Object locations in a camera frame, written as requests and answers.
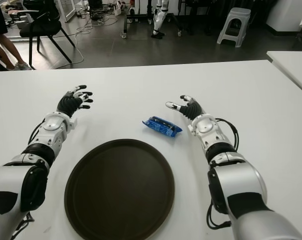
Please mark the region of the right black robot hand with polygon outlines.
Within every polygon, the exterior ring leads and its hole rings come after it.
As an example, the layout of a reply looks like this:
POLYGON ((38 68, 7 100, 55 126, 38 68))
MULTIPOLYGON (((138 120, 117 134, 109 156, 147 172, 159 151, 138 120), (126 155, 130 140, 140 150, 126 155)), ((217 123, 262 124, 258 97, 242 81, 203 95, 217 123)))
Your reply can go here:
POLYGON ((165 106, 172 110, 180 112, 183 116, 192 121, 196 117, 205 114, 205 111, 193 97, 189 95, 181 95, 180 99, 182 99, 186 104, 179 105, 177 103, 168 101, 165 103, 165 106))

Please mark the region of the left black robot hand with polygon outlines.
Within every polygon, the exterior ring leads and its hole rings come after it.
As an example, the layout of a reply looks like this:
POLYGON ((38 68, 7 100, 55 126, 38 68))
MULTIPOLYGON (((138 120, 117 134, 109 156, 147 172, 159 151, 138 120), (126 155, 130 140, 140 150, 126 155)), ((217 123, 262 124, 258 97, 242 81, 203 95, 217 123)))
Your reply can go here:
POLYGON ((90 104, 93 103, 93 92, 85 91, 87 85, 78 85, 67 91, 58 102, 56 111, 72 117, 77 110, 90 109, 90 104))

